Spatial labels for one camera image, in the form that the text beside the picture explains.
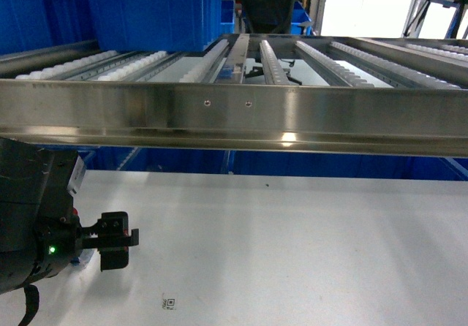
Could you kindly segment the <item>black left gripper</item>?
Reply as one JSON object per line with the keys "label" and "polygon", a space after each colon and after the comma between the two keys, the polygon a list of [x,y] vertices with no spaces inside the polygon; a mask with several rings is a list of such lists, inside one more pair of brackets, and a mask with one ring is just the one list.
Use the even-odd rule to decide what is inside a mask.
{"label": "black left gripper", "polygon": [[[39,211],[34,223],[36,281],[58,275],[75,256],[78,220],[73,215],[73,209],[56,211],[43,208]],[[139,229],[133,229],[129,234],[127,212],[103,213],[96,223],[91,226],[81,224],[81,227],[85,235],[92,237],[99,232],[99,236],[102,236],[99,238],[101,271],[123,269],[129,264],[129,247],[139,244]]]}

